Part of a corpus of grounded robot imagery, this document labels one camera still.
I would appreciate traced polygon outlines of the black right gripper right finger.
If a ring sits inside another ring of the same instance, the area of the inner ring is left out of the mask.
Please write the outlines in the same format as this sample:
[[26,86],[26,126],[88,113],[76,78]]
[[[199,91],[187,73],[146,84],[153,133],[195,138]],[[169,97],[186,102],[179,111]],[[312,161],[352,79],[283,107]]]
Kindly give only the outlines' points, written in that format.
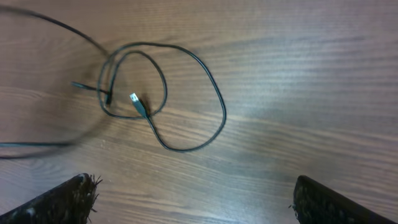
[[292,208],[301,224],[397,224],[306,175],[297,178]]

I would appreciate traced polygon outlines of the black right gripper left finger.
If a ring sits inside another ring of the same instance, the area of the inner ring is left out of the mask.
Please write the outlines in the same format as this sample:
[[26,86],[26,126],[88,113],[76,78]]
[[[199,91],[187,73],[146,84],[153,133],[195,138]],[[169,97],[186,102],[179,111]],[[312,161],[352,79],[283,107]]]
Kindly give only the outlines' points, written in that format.
[[78,174],[28,202],[1,215],[1,223],[87,224],[98,194],[100,177]]

